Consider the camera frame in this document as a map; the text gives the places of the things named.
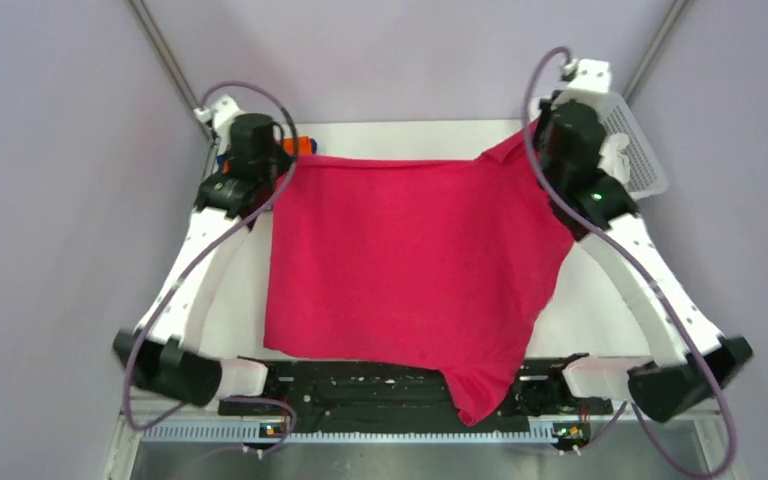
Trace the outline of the pink t-shirt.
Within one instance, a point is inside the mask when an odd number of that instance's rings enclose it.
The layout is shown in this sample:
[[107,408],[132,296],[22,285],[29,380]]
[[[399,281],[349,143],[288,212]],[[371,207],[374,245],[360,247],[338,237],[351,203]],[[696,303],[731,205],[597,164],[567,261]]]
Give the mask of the pink t-shirt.
[[265,347],[440,372],[501,404],[574,243],[516,133],[472,160],[303,156],[273,207]]

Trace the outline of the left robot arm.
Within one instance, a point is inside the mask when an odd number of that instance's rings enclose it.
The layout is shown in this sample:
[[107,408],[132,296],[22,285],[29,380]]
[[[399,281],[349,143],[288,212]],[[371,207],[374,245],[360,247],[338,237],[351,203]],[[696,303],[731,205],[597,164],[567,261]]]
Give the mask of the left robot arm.
[[256,361],[217,358],[200,350],[207,316],[230,261],[259,217],[292,179],[301,152],[291,116],[225,118],[198,113],[214,136],[222,164],[199,185],[184,243],[155,303],[138,325],[122,330],[113,352],[124,368],[123,413],[139,390],[184,405],[242,395],[257,413],[279,404],[280,386]]

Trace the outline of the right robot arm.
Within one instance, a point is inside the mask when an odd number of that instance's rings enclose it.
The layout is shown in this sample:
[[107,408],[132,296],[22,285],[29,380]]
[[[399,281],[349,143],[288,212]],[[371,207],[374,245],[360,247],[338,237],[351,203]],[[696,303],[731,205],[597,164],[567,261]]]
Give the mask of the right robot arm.
[[650,238],[630,193],[600,168],[607,138],[596,110],[542,99],[528,155],[556,218],[596,261],[648,344],[644,356],[576,354],[546,385],[549,404],[572,412],[588,397],[632,403],[665,423],[712,399],[727,425],[724,390],[753,357],[689,298]]

